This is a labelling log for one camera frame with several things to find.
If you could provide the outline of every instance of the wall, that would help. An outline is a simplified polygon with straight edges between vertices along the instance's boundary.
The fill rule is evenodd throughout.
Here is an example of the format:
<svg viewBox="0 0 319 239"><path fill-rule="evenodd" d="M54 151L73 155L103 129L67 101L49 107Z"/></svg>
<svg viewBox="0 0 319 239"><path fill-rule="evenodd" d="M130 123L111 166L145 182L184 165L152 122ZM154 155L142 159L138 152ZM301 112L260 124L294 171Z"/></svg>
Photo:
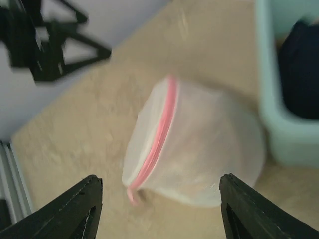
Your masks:
<svg viewBox="0 0 319 239"><path fill-rule="evenodd" d="M136 27L145 22L169 0L73 0L89 14L85 30L94 38L112 47L128 37ZM43 0L44 16L65 16L51 0ZM67 49L74 55L76 48ZM38 113L64 89L79 79L80 73L55 85L36 86L28 71L12 72L8 66L7 52L0 48L0 139L10 136Z"/></svg>

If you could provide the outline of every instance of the beige carpet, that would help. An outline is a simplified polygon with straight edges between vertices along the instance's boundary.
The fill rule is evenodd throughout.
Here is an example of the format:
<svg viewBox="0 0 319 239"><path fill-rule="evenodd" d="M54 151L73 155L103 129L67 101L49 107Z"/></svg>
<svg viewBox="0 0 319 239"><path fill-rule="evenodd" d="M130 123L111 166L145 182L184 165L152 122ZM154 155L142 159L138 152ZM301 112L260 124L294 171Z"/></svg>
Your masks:
<svg viewBox="0 0 319 239"><path fill-rule="evenodd" d="M224 86L256 106L254 5L247 0L173 1L46 107L14 138L36 209L89 174L104 180L98 239L223 239L219 208L181 205L147 192L132 207L123 158L152 86L167 73ZM319 229L319 174L268 162L257 190Z"/></svg>

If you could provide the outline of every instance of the black metal stand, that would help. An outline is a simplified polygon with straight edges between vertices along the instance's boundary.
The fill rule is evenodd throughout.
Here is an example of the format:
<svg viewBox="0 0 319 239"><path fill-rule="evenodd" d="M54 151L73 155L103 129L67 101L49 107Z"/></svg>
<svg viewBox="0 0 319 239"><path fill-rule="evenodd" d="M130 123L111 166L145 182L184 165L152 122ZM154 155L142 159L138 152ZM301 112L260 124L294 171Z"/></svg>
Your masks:
<svg viewBox="0 0 319 239"><path fill-rule="evenodd" d="M232 174L220 180L227 239L318 239L319 232L297 220Z"/></svg>
<svg viewBox="0 0 319 239"><path fill-rule="evenodd" d="M78 32L88 17L66 0L56 1L74 13L74 21L43 20L42 0L11 0L9 8L0 7L0 40L8 49L10 65L29 68L36 82L52 82L111 57L110 47ZM38 36L39 28L47 30L48 40ZM68 38L94 48L96 56L66 64L63 48Z"/></svg>
<svg viewBox="0 0 319 239"><path fill-rule="evenodd" d="M1 239L94 239L102 179L88 176L39 211L0 232Z"/></svg>

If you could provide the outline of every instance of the plastic bag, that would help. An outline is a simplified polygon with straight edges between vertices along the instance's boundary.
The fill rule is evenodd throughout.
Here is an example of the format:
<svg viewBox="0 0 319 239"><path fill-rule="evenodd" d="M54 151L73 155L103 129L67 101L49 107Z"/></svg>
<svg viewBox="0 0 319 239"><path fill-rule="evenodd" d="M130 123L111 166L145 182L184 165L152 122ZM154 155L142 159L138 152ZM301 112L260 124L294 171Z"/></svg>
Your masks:
<svg viewBox="0 0 319 239"><path fill-rule="evenodd" d="M154 86L129 142L123 184L180 202L220 205L219 180L233 173L249 186L265 160L262 130L228 93L167 77Z"/></svg>

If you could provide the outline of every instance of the pink zipper seal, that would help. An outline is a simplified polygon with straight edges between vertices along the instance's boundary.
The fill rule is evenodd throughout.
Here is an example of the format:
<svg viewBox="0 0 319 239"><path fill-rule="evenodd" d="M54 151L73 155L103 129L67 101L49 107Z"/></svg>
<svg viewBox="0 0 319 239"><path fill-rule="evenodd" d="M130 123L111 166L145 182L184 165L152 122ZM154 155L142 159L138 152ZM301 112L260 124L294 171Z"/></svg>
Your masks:
<svg viewBox="0 0 319 239"><path fill-rule="evenodd" d="M138 175L135 180L127 188L127 195L130 202L133 205L137 205L137 201L134 198L133 192L138 189L148 178L148 176L153 171L158 159L160 152L165 143L171 122L174 117L175 107L176 107L176 97L177 97L177 79L170 75L168 76L168 92L166 97L166 102L164 106L164 111L161 116L159 125L156 129L153 145L151 150L146 157L144 164L142 165Z"/></svg>

